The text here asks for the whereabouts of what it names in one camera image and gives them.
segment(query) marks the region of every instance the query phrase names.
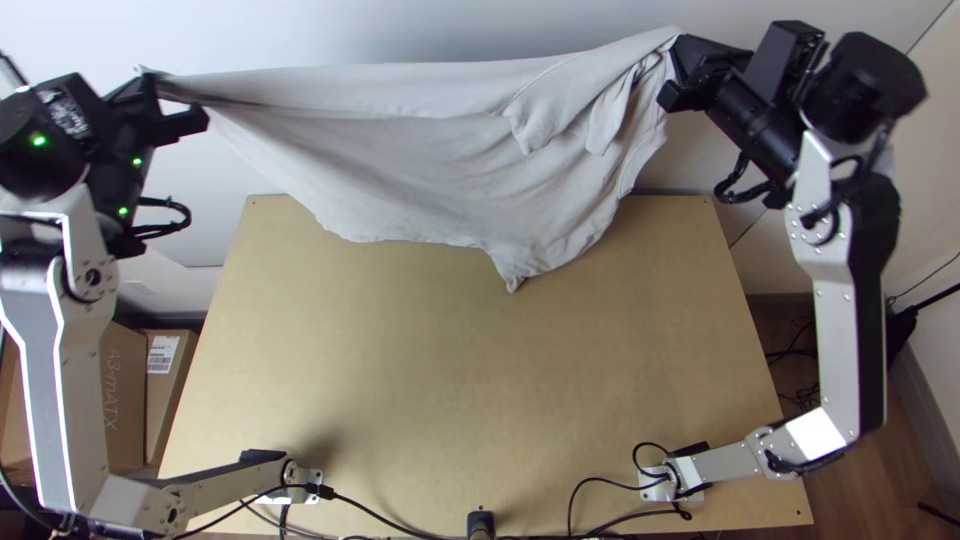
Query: power cord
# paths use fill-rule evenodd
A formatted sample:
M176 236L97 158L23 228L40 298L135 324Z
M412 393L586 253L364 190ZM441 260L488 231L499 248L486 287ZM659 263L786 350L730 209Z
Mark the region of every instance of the power cord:
M368 514L369 516L373 517L373 518L376 519L377 521L379 521L379 522L381 522L381 523L383 523L383 524L385 524L385 525L388 525L388 526L390 526L390 527L392 527L392 528L394 528L394 529L396 529L396 530L398 530L398 531L400 531L400 532L402 532L402 533L404 533L404 534L413 536L413 537L415 537L415 538L422 538L423 540L452 540L452 539L450 539L450 538L446 538L446 537L443 537L443 536L437 536L437 535L435 535L435 534L425 533L425 532L423 532L423 531L418 531L418 530L415 530L415 529L410 529L410 528L404 527L403 525L400 525L399 523L397 523L397 522L395 522L395 521L391 521L391 520L387 519L386 517L384 517L384 516L382 516L382 515L374 512L373 510L371 510L371 509L367 508L366 506L358 503L357 501L351 499L350 497L346 497L346 496L344 496L344 495L340 495L339 493L334 493L334 494L333 494L333 498L336 499L336 500L343 501L343 502L349 504L350 506L353 506L354 508L357 508L358 510L362 510L363 512L365 512L365 513Z
M909 289L903 291L903 292L900 293L900 294L895 294L895 295L887 298L887 307L888 307L888 308L892 308L893 305L897 303L897 300L899 300L899 299L902 298L903 296L906 296L907 294L911 293L914 289L916 289L916 288L919 287L920 285L923 285L924 283L926 283L927 281L929 281L930 278L932 278L933 276L939 274L941 270L943 270L944 268L946 268L946 267L950 266L951 264L953 264L957 259L960 259L960 251L958 251L958 252L956 253L956 255L954 255L953 257L951 257L950 260L948 260L947 262L945 262L945 263L941 264L940 266L938 266L936 270L934 270L933 272L930 272L929 274L927 274L927 277L925 277L925 278L921 279L920 281L914 283Z
M793 336L793 339L790 341L790 345L787 346L786 350L767 354L766 356L768 358L770 356L773 356L773 358L767 361L767 365L772 366L777 362L779 362L780 360L783 360L787 356L790 356L791 354L806 354L808 356L815 356L816 349L813 349L812 352L809 349L805 349L803 352L800 352L800 351L794 351L794 348L793 348L797 344L797 341L800 340L800 336L802 336L804 332L806 332L809 328L811 328L815 322L816 322L815 320L810 321L807 324L801 326L800 329L797 330L797 334Z
M247 507L247 510L250 510L254 514L257 513L256 510L250 507ZM287 530L287 515L289 513L290 513L290 505L289 504L283 505L283 508L280 509L280 523L277 524L279 525L277 527L277 534L280 536L280 540L287 540L287 537L284 533Z
M244 500L238 501L237 506L235 506L232 510L230 510L230 511L227 512L226 514L223 514L222 516L218 517L217 519L211 521L210 523L207 523L206 525L203 525L203 526L201 526L201 527L197 527L196 529L193 529L192 531L187 531L187 532L185 532L185 533L178 534L177 536L174 536L174 537L173 537L173 540L182 540L183 538L189 538L189 537L194 536L194 535L196 535L196 534L200 534L200 533L202 533L203 531L209 529L210 527L213 527L214 525L223 522L224 520L226 520L226 519L229 518L230 516L236 514L237 512L243 510L244 508L249 508L250 505L251 505L254 501L256 501L257 499L259 499L260 497L263 497L264 495L269 495L269 494L271 494L271 493L273 493L273 492L275 492L275 491L280 491L281 489L285 489L285 488L303 488L303 489L307 489L307 490L309 491L309 488L310 488L310 487L311 487L311 486L310 486L309 484L281 484L281 485L279 485L279 486L274 486L274 487L272 487L272 488L270 488L270 489L268 489L268 490L266 490L266 491L261 491L260 493L254 495L253 497L250 497L249 499L247 499L247 500L245 500L245 501L244 501Z
M193 214L186 205L174 201L172 198L155 199L153 197L140 197L137 199L138 206L152 206L157 208L169 208L179 212L183 219L180 221L171 221L166 225L138 225L130 227L130 232L137 240L152 240L182 231L193 223Z
M577 487L573 488L573 493L570 494L570 502L567 503L567 537L568 538L573 537L573 526L571 524L571 522L573 521L573 500L577 497L577 492L580 491L580 488L585 486L586 484L589 484L590 482L602 482L604 484L618 487L620 489L626 489L628 491L643 491L645 489L652 488L653 486L662 484L666 481L667 481L667 478L661 478L655 482L651 482L643 486L628 486L626 484L621 484L620 482L614 482L613 480L609 480L607 478L601 478L599 476L591 476L589 478L584 478L583 480L580 481L580 483L577 484Z

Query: particleboard tabletop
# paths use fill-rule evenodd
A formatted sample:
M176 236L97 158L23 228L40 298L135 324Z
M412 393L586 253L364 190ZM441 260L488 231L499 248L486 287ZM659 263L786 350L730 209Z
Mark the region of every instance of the particleboard tabletop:
M708 198L629 197L583 257L510 295L479 250L350 243L293 199L257 196L160 472L286 450L324 469L339 493L426 531L463 536L482 505L500 534L564 534L579 480L637 485L637 442L719 446L781 417ZM636 493L592 484L574 526L645 508ZM657 516L616 530L812 522L800 481L719 484L690 510L693 521ZM290 522L398 534L337 501L294 507ZM272 532L248 512L213 530Z

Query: white wall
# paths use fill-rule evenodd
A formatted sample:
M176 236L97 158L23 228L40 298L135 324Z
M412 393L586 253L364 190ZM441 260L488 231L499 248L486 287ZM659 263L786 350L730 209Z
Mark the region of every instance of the white wall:
M823 28L833 40L858 29L906 50L947 2L6 0L0 12L0 47L33 80L79 71L96 89L107 91L129 78L136 63L190 74L331 63L504 59L582 50L665 24L754 48L771 20L795 18ZM667 146L641 175L644 187L704 191L732 168L735 148L703 115L676 115L670 133ZM744 178L745 183L759 180L755 171ZM187 266L220 265L244 197L273 191L266 179L232 154L215 126L164 148L157 153L145 194L172 195L185 202L194 210L195 225L153 246ZM728 237L737 236L760 210L759 203L723 208ZM764 252L764 242L753 243ZM772 281L774 288L793 288L778 277L785 274L771 271L769 265L751 267L751 257L738 260L747 265L747 273L762 270L761 281ZM177 288L170 273L151 272L150 267L128 265L125 277L156 290Z
M897 127L893 139L903 217L887 271L892 294L908 289L960 251L958 51L960 3L954 2L911 53L930 98ZM910 306L957 282L960 261L899 299L896 307ZM920 312L910 347L960 448L960 293Z

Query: black cable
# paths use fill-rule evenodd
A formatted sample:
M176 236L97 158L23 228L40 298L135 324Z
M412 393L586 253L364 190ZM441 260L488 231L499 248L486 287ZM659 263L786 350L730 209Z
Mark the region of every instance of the black cable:
M917 508L923 510L924 512L930 514L931 516L936 516L936 517L938 517L938 518L946 521L947 523L953 525L954 527L960 527L960 520L958 520L957 518L955 518L955 517L953 517L953 516L949 516L949 515L947 515L947 514L944 514L943 512L941 512L940 510L938 510L938 509L930 506L929 504L919 503L919 504L917 504Z
M691 519L693 519L693 514L691 514L690 512L687 512L686 510L683 510L682 508L680 508L680 505L674 503L673 508L671 510L647 510L646 512L636 512L634 514L627 514L625 516L618 517L617 519L608 521L607 523L604 523L603 525L592 529L590 532L585 534L584 537L589 538L589 537L596 536L597 534L602 533L603 531L609 529L610 527L623 523L624 521L630 521L630 520L640 519L640 518L645 518L650 516L662 516L665 514L677 514L684 521L690 521Z
M189 538L189 537L191 537L191 536L193 536L193 535L195 535L195 534L202 533L203 531L209 529L210 527L213 527L214 525L216 525L216 524L224 521L224 520L227 519L228 517L236 514L236 513L239 512L240 510L243 510L244 508L248 508L251 503L253 503L253 502L256 501L257 499L259 499L260 497L263 497L264 495L269 495L269 494L273 493L274 491L279 491L279 490L284 489L284 488L305 488L305 487L307 487L307 484L281 484L281 485L279 485L279 486L274 486L274 487L272 487L272 488L270 488L270 489L268 489L268 490L266 490L266 491L262 491L262 492L260 492L260 493L258 493L258 494L256 494L256 495L254 495L253 497L250 497L249 499L247 499L247 500L245 500L245 501L239 501L238 504L237 504L237 506L236 506L233 510L230 510L230 511L227 512L226 514L218 517L217 519L211 521L210 523L207 523L206 525L203 525L203 526L201 526L201 527L197 527L196 529L194 529L194 530L192 530L192 531L187 531L187 532L185 532L185 533L183 533L183 534L178 534L177 536L174 536L174 537L173 537L173 540L181 540L182 538Z
M604 484L608 484L621 489L626 489L629 491L643 491L644 489L652 488L653 486L662 484L666 481L667 481L667 478L661 478L655 482L651 482L643 486L628 486L626 484L621 484L620 482L614 482L613 480L609 480L607 478L601 478L599 476L591 476L589 478L584 478L583 480L580 481L580 483L577 484L577 487L573 488L573 493L570 494L570 501L567 503L567 537L571 537L571 538L573 537L573 526L572 526L573 501L577 497L577 492L580 491L580 488L585 486L586 484L589 484L590 482L602 482Z
M801 326L800 330L797 330L797 335L793 336L793 339L790 341L790 345L787 346L786 350L784 350L779 356L776 356L775 358L767 362L767 365L772 366L777 362L779 362L780 360L783 360L784 358L786 358L789 354L791 354L793 352L793 346L796 345L797 341L800 340L800 336L802 336L803 333L806 332L808 328L813 326L815 322L816 322L815 320L810 321L807 324Z
M422 531L417 531L417 530L414 530L414 529L409 529L409 528L407 528L407 527L404 527L403 525L400 525L399 523L396 523L396 522L394 522L394 521L390 521L389 519L381 516L380 514L374 512L373 510L367 508L366 506L364 506L364 505L358 503L357 501L351 499L350 497L346 497L346 496L344 496L344 495L340 495L339 493L334 494L334 495L333 495L333 498L334 498L334 499L337 499L337 500L341 500L341 501L349 504L350 506L353 506L354 508L357 508L357 509L359 509L359 510L362 510L363 512L367 513L368 515L370 515L371 517L373 517L374 519L376 519L377 521L379 521L380 523L383 523L383 524L385 524L385 525L388 525L388 526L390 526L390 527L392 527L392 528L394 528L394 529L396 529L396 530L398 530L398 531L400 531L400 532L402 532L402 533L404 533L404 534L408 534L408 535L413 536L413 537L416 537L416 538L422 538L423 540L451 540L451 539L445 538L445 537L443 537L443 536L437 536L437 535L434 535L434 534L425 533L425 532L422 532Z
M803 404L801 404L799 401L793 399L793 398L790 397L790 396L777 393L777 397L780 398L780 399L782 399L782 400L784 400L784 401L789 401L790 403L793 403L793 404L796 405L797 408L800 409L800 410L804 410Z
M659 444L655 442L644 441L633 447L633 466L637 468L637 471L639 471L640 474L646 476L647 478L652 478L654 480L658 480L661 478L670 478L670 475L667 473L648 473L647 471L643 470L643 467L640 466L640 463L637 461L637 452L639 452L641 448L646 448L647 446L652 446L653 448L660 450L661 452L663 452L664 455L670 454L670 451L660 446Z
M169 197L166 199L140 197L137 199L137 205L169 208L179 212L183 216L181 221L171 221L166 225L138 225L136 227L130 227L130 233L133 234L134 238L138 240L151 240L154 238L160 238L161 236L167 236L177 231L182 231L183 229L189 227L191 223L193 223L193 214L190 212L190 209L187 208L186 205L178 203Z
M289 508L289 507L290 507L290 505L288 505L288 504L285 504L285 505L284 505L284 508ZM278 531L280 534L290 533L290 534L292 534L292 535L294 535L294 536L301 536L301 537L303 537L303 538L310 538L310 539L312 539L312 540L334 540L334 539L331 539L331 538L327 538L327 537L325 537L325 536L320 536L320 535L317 535L317 534L311 534L311 533L308 533L308 532L306 532L306 531L302 531L302 530L300 530L300 529L295 529L295 528L293 528L293 527L288 526L287 523L286 523L286 516L283 516L283 510L282 510L282 509L280 510L281 517L284 518L284 521L283 521L283 524L282 524L282 525L281 525L281 523L276 522L276 521L270 519L269 517L261 514L260 512L257 512L256 510L254 510L254 509L253 509L252 507L250 507L250 506L247 507L247 510L250 511L250 513L252 513L253 515L255 515L255 516L257 516L258 518L260 518L260 520L262 520L262 521L264 521L264 522L266 522L266 523L269 523L270 525L276 527L276 528L277 528L277 531Z
M254 514L257 513L253 508L247 507L247 510L252 511ZM280 522L277 523L277 534L280 536L280 540L287 540L284 532L287 530L287 514L290 513L290 505L285 504L283 508L280 509Z
M757 216L756 219L751 221L750 225L747 225L747 228L742 230L740 234L738 234L737 237L733 239L733 242L730 242L730 245L727 246L727 249L733 249L733 246L737 245L737 242L739 242L741 238L746 236L747 233L750 232L750 229L752 229L754 225L756 225L757 223L760 223L760 220L763 219L763 216L764 214L767 213L767 210L769 210L769 208L764 207L763 212L760 212L760 215Z
M791 354L793 354L793 355L799 355L799 356L813 356L813 357L819 356L819 352L818 352L816 349L814 349L814 348L810 348L810 349L793 349L793 350L786 350L786 351L777 351L777 352L772 352L772 353L764 353L764 356L766 356L767 358L771 358L771 357L774 357L774 356L780 356L781 354L787 355L787 356L789 356L789 355L791 355Z
M946 268L946 267L950 266L951 264L953 264L957 259L960 259L960 251L958 251L953 257L950 257L950 260L948 260L947 262L945 262L945 263L941 264L939 267L937 267L936 270L934 270L933 272L930 272L929 274L927 274L927 277L925 277L925 278L921 279L920 281L914 283L913 286L910 287L909 289L903 291L903 292L900 293L900 294L895 294L895 295L887 298L887 307L893 307L893 305L897 303L897 300L899 300L899 299L900 299L901 297L903 297L903 296L906 296L907 294L909 294L910 292L912 292L914 289L916 289L916 288L919 287L920 285L923 285L924 283L926 283L930 278L932 278L933 276L935 276L935 275L937 275L938 273L940 273L940 271L943 270L944 268Z

